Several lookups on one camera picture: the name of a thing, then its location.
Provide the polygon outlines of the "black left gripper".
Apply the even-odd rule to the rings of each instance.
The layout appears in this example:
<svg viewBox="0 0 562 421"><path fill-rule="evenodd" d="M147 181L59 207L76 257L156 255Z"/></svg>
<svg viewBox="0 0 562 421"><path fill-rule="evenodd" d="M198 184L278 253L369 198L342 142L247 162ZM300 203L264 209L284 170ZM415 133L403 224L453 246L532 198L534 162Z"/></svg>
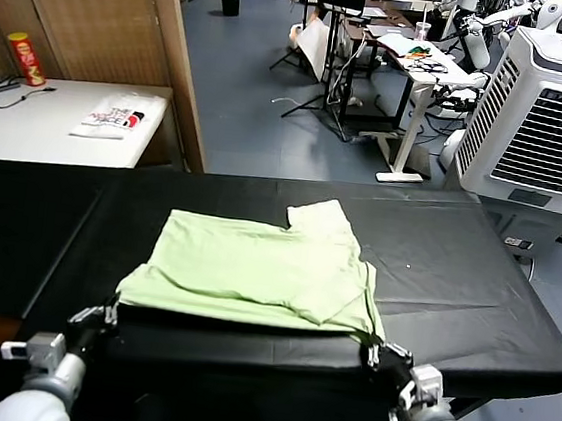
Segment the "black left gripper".
<svg viewBox="0 0 562 421"><path fill-rule="evenodd" d="M88 357L90 353L102 342L103 337L110 334L110 327L115 327L118 322L118 296L112 296L104 306L91 306L78 311L67 319L66 328L67 352L73 355Z"/></svg>

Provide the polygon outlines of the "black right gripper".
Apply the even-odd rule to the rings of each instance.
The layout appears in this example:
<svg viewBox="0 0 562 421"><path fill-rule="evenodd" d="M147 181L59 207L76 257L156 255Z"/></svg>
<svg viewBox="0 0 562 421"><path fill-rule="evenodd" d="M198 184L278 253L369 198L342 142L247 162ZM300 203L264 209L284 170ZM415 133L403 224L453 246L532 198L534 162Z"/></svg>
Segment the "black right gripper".
<svg viewBox="0 0 562 421"><path fill-rule="evenodd" d="M367 347L367 365L376 369L376 381L391 398L397 399L402 390L412 381L411 370L414 366L413 354L396 343L385 342Z"/></svg>

